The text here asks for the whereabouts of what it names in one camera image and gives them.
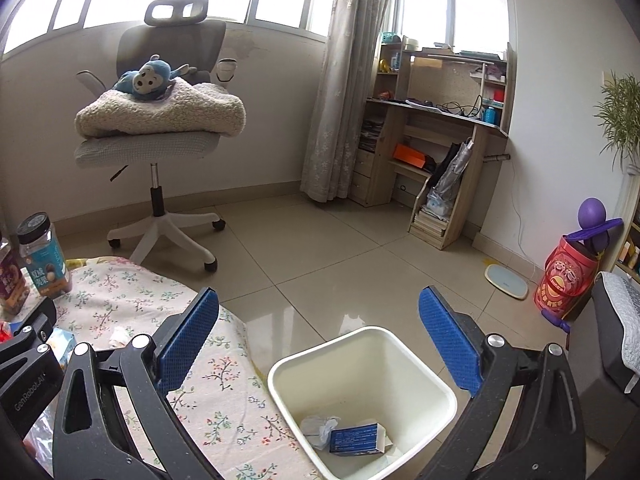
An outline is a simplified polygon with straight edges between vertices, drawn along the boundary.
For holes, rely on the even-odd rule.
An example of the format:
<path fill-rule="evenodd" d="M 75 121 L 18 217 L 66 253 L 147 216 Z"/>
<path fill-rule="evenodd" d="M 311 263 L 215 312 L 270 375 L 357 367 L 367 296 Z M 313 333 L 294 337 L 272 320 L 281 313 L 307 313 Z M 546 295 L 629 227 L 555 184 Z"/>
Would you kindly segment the purple label nut jar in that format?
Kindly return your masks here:
<path fill-rule="evenodd" d="M 9 315 L 18 315 L 29 295 L 21 266 L 15 258 L 10 241 L 1 237 L 0 250 L 1 307 Z"/>

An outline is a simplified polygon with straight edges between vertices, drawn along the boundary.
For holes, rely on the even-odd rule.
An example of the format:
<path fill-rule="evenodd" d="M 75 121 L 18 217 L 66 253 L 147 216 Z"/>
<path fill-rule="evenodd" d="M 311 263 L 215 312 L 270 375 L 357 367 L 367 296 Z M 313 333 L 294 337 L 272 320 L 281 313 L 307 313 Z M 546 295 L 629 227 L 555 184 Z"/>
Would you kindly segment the blue white milk carton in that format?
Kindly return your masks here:
<path fill-rule="evenodd" d="M 55 327 L 47 339 L 47 345 L 53 351 L 62 370 L 65 370 L 76 347 L 75 335 L 68 330 Z"/>

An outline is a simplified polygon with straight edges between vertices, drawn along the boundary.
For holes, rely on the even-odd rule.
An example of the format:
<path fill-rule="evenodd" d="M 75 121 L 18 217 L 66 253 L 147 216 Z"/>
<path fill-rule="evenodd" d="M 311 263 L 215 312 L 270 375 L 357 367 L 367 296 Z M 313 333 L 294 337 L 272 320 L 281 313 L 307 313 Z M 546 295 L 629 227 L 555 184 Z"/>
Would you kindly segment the cream fleece blanket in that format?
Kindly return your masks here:
<path fill-rule="evenodd" d="M 75 117 L 75 130 L 85 139 L 173 132 L 237 136 L 245 125 L 246 111 L 240 98 L 218 84 L 189 84 L 181 78 L 168 96 L 156 101 L 138 101 L 129 94 L 108 90 Z"/>

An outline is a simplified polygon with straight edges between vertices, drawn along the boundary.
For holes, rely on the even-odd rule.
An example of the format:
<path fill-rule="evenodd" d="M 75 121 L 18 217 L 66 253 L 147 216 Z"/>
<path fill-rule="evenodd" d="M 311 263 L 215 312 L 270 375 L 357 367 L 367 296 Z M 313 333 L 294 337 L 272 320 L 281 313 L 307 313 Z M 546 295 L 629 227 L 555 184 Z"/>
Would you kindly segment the red gift bucket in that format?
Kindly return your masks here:
<path fill-rule="evenodd" d="M 544 264 L 544 275 L 534 293 L 539 310 L 565 318 L 591 286 L 599 258 L 582 242 L 560 238 Z"/>

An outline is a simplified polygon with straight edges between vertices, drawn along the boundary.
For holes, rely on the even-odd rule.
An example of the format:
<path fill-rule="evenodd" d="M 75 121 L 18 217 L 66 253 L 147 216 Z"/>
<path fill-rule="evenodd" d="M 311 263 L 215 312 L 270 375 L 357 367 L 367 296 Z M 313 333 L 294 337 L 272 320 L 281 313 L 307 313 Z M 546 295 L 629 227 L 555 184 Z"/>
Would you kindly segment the purple toy ball figure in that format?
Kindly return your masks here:
<path fill-rule="evenodd" d="M 624 224 L 622 218 L 608 218 L 604 203 L 598 198 L 584 200 L 577 213 L 578 231 L 567 234 L 569 242 L 582 243 L 595 255 L 601 255 L 611 243 L 610 231 Z"/>

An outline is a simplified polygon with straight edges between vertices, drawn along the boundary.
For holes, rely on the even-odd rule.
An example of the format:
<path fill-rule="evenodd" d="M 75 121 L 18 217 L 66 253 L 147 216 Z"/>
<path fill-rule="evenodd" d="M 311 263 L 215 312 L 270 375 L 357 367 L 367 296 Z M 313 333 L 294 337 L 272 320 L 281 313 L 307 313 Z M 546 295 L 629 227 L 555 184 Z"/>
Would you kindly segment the floral tablecloth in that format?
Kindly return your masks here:
<path fill-rule="evenodd" d="M 250 356 L 246 326 L 215 292 L 117 257 L 77 259 L 55 299 L 56 326 L 96 351 L 125 347 L 186 316 L 157 346 L 152 377 L 194 443 L 225 479 L 317 479 Z"/>

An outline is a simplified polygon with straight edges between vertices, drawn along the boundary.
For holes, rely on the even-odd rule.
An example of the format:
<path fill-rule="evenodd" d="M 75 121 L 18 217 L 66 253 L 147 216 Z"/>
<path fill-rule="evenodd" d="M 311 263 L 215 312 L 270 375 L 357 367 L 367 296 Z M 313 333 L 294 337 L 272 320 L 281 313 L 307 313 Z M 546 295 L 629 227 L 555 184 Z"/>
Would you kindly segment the white bathroom scale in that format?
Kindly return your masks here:
<path fill-rule="evenodd" d="M 500 290 L 500 292 L 516 300 L 525 300 L 527 297 L 527 282 L 506 266 L 491 263 L 486 266 L 485 278 L 489 284 Z"/>

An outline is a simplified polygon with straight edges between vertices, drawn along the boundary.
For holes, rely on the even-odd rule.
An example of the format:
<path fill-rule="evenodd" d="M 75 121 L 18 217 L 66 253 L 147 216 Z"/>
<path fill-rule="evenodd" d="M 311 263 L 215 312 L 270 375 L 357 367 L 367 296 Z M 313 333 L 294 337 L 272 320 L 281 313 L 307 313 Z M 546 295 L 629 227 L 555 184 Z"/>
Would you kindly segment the beige curtain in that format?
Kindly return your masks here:
<path fill-rule="evenodd" d="M 376 69 L 390 0 L 333 0 L 300 190 L 317 203 L 345 198 L 352 184 L 364 102 Z"/>

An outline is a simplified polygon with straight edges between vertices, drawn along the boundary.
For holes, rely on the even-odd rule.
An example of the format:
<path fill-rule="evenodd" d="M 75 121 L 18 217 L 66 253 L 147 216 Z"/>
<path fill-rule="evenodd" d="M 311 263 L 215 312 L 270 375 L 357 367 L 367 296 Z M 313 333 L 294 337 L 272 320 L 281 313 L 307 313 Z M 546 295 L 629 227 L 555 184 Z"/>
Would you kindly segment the clear plastic bag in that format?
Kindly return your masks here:
<path fill-rule="evenodd" d="M 309 444 L 322 451 L 329 444 L 332 431 L 338 427 L 340 421 L 336 416 L 307 416 L 299 423 L 299 428 Z"/>

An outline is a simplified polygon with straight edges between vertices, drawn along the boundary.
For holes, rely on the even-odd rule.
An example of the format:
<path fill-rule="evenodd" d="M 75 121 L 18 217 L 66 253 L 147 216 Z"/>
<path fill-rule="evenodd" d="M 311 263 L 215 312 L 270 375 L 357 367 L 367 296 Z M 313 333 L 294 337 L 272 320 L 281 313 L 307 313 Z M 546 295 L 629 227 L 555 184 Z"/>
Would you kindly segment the blue monkey plush toy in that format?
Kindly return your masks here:
<path fill-rule="evenodd" d="M 152 54 L 138 70 L 123 73 L 113 89 L 129 94 L 138 101 L 156 101 L 166 96 L 179 77 L 192 75 L 197 71 L 195 66 L 189 64 L 172 68 L 158 54 Z"/>

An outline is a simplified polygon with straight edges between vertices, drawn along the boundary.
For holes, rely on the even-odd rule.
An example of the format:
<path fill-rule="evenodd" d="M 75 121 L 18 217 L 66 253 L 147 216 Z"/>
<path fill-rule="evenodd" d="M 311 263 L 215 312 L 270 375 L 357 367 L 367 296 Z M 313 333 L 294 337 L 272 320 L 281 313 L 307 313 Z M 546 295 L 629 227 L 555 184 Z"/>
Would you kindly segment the blue box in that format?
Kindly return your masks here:
<path fill-rule="evenodd" d="M 386 429 L 377 422 L 334 429 L 329 438 L 329 452 L 337 456 L 380 455 L 392 445 Z"/>

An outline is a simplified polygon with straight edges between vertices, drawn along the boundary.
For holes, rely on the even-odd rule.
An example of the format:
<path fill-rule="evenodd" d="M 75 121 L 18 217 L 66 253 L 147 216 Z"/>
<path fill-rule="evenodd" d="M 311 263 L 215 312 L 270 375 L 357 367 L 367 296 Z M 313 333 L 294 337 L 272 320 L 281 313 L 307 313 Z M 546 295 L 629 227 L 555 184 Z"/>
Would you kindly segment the orange box on desk shelf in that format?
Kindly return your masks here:
<path fill-rule="evenodd" d="M 424 153 L 410 148 L 409 145 L 398 143 L 393 151 L 393 159 L 404 162 L 407 165 L 424 169 L 427 165 L 427 157 Z"/>

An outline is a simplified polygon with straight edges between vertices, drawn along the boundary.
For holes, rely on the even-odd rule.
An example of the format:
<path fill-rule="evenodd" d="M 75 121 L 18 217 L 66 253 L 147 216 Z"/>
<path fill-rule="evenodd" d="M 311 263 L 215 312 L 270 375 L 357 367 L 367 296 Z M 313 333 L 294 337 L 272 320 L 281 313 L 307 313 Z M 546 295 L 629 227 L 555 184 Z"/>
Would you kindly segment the green potted plant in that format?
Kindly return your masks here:
<path fill-rule="evenodd" d="M 617 76 L 604 74 L 601 101 L 596 105 L 599 126 L 602 128 L 604 147 L 614 162 L 630 176 L 639 175 L 639 79 L 633 74 Z"/>

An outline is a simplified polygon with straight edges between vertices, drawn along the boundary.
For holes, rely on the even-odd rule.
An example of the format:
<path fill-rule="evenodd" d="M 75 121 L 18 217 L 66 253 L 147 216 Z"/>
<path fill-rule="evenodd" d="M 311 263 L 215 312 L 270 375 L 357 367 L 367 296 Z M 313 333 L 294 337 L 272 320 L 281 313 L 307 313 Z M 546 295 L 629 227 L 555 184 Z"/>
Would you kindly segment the white trash bin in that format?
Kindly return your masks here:
<path fill-rule="evenodd" d="M 326 479 L 385 479 L 415 458 L 457 413 L 454 392 L 386 328 L 366 326 L 277 362 L 268 389 L 300 447 Z M 308 416 L 346 427 L 377 422 L 392 446 L 382 455 L 340 457 L 303 434 Z"/>

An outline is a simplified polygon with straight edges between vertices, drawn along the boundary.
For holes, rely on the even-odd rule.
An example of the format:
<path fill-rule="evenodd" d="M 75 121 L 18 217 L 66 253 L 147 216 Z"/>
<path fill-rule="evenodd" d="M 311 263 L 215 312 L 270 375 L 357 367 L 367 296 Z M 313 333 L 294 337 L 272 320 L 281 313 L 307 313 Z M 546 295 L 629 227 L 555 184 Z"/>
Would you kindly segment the silver bag under desk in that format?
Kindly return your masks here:
<path fill-rule="evenodd" d="M 450 146 L 445 159 L 427 183 L 428 192 L 425 204 L 422 206 L 424 212 L 442 221 L 450 218 L 462 176 L 469 165 L 473 146 L 474 142 L 471 138 Z"/>

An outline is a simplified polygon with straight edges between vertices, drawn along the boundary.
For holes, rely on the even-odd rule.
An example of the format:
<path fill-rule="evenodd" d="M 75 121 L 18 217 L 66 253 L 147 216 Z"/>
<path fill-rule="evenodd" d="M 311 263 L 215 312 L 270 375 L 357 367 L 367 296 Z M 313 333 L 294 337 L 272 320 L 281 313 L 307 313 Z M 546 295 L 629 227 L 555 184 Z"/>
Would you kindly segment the wooden desk with shelves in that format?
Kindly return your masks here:
<path fill-rule="evenodd" d="M 416 49 L 393 36 L 378 47 L 378 66 L 364 104 L 351 200 L 365 207 L 391 200 L 411 209 L 408 231 L 437 249 L 462 234 L 491 144 L 506 143 L 513 107 L 516 57 Z M 437 167 L 450 146 L 471 138 L 473 151 L 447 221 L 422 210 Z M 424 153 L 416 168 L 393 159 L 398 144 Z"/>

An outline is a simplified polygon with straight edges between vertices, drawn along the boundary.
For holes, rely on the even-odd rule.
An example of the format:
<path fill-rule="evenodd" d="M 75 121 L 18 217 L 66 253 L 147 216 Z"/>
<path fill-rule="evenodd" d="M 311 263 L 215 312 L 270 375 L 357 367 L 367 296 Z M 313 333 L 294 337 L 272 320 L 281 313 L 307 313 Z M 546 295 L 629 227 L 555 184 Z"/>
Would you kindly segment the teal label nut jar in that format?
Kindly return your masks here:
<path fill-rule="evenodd" d="M 17 227 L 16 235 L 21 257 L 40 295 L 55 298 L 70 292 L 70 270 L 49 216 L 43 211 L 31 214 Z"/>

